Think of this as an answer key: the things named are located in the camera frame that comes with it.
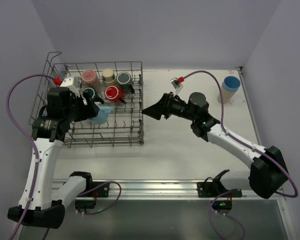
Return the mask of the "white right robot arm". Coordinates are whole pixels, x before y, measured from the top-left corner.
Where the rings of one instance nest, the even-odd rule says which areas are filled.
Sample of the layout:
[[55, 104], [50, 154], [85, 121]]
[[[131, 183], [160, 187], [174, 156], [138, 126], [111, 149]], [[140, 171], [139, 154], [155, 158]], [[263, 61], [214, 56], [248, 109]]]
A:
[[164, 93], [157, 103], [141, 112], [155, 120], [177, 116], [191, 121], [190, 128], [198, 138], [221, 147], [249, 168], [249, 186], [264, 199], [277, 193], [288, 180], [281, 151], [275, 146], [266, 148], [235, 136], [222, 126], [220, 120], [209, 114], [209, 103], [203, 93], [193, 92], [187, 102], [171, 92]]

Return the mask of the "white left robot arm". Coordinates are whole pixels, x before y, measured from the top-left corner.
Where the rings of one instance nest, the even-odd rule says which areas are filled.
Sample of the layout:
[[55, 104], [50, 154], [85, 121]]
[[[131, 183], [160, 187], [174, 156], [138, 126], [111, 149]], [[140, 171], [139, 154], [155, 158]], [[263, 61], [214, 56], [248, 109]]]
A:
[[8, 209], [8, 219], [24, 226], [57, 229], [66, 208], [81, 193], [93, 186], [89, 172], [75, 171], [55, 192], [52, 183], [57, 158], [72, 122], [97, 116], [99, 108], [88, 93], [77, 96], [68, 87], [48, 91], [47, 105], [32, 124], [34, 143], [27, 182], [17, 206]]

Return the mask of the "dark green mug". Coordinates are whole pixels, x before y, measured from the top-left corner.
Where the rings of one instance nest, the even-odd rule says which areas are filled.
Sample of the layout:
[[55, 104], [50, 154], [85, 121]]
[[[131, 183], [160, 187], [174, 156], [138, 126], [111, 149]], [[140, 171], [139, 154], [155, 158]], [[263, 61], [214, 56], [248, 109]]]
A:
[[98, 92], [96, 92], [92, 87], [85, 87], [81, 91], [80, 95], [82, 98], [84, 98], [85, 94], [87, 94], [91, 100], [98, 105], [103, 105], [105, 103], [104, 100], [98, 95]]

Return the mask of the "red mug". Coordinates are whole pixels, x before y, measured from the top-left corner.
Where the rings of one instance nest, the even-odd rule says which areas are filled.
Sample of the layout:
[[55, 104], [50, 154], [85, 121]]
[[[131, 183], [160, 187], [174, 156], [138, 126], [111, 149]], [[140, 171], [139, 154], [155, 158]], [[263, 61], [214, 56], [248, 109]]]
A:
[[105, 98], [116, 104], [126, 104], [125, 92], [117, 85], [109, 85], [104, 90]]

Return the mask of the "light blue cup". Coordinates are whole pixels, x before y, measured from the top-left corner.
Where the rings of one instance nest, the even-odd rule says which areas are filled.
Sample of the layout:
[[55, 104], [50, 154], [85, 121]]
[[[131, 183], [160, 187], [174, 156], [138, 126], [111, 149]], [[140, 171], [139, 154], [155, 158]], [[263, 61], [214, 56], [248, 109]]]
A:
[[97, 116], [89, 118], [88, 120], [96, 125], [102, 125], [107, 122], [109, 114], [111, 114], [114, 109], [110, 106], [97, 106], [98, 113]]

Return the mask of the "tall beige cup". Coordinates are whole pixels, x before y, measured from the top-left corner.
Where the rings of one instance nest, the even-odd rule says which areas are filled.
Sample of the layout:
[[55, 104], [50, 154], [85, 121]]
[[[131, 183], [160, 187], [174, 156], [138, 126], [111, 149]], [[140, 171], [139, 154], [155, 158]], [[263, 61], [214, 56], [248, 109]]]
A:
[[217, 101], [221, 104], [222, 103], [222, 99], [223, 99], [223, 103], [226, 104], [233, 97], [233, 95], [236, 92], [228, 92], [221, 85], [221, 93], [219, 93], [219, 95], [217, 97]]

